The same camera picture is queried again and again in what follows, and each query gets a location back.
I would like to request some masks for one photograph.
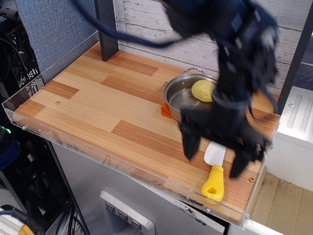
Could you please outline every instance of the gray fabric panel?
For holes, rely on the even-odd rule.
[[[0,0],[0,6],[16,10],[14,0]]]
[[[96,17],[94,0],[80,0]],[[96,32],[69,0],[16,0],[40,71],[45,71]]]
[[[41,71],[45,83],[48,83],[67,66],[69,66],[74,60],[81,56],[85,51],[92,47],[99,41],[98,31],[84,40],[80,45],[69,51],[65,56],[59,59],[56,63],[49,66],[45,71]]]

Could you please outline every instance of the yellow potato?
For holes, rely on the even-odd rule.
[[[212,102],[212,91],[215,88],[213,82],[209,80],[199,80],[191,88],[192,95],[203,101],[203,102]]]

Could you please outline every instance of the wood grain surface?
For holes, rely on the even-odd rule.
[[[97,43],[17,113],[41,123],[42,133],[45,126],[56,130],[55,139],[66,141],[68,147],[92,152],[102,162],[111,156],[112,164],[127,168],[131,174],[155,179],[160,186],[182,196],[188,196],[186,191],[200,194],[211,169],[203,160],[209,140],[202,139],[198,153],[187,160],[177,122],[163,116],[160,110],[165,102],[164,86],[185,69],[122,51],[103,62]],[[256,119],[247,114],[249,122],[272,139],[279,116],[272,113],[272,105],[261,94],[253,98],[252,106]],[[80,143],[89,147],[78,146]],[[222,203],[245,213],[255,187],[249,178],[257,179],[262,165],[250,163],[239,178],[230,179],[234,157],[234,151],[227,149]],[[205,206],[200,195],[193,200]],[[242,219],[220,205],[209,206],[228,220]]]

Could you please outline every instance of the wooden floor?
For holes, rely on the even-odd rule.
[[[313,234],[313,192],[266,174],[251,219],[284,235]]]

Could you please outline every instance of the yellow knife handle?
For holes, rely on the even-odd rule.
[[[224,197],[224,169],[219,165],[212,166],[209,178],[204,183],[201,193],[215,201],[220,202]],[[215,202],[205,199],[207,203],[216,204]]]

